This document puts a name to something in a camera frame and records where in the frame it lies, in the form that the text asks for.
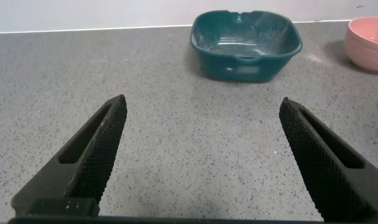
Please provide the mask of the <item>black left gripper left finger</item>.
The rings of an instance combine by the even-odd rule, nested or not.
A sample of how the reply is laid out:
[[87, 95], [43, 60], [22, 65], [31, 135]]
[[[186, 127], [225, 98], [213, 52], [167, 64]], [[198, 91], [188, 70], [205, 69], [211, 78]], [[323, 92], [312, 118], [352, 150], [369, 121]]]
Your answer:
[[98, 203], [114, 166], [126, 117], [124, 95], [105, 102], [13, 196], [16, 215], [46, 198], [92, 198]]

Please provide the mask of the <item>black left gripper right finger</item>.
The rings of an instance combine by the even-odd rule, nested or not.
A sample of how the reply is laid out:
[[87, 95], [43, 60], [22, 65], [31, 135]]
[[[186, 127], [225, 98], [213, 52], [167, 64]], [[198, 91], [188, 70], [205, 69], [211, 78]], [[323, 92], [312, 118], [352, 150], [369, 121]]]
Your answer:
[[378, 223], [378, 169], [300, 103], [284, 98], [279, 118], [324, 221]]

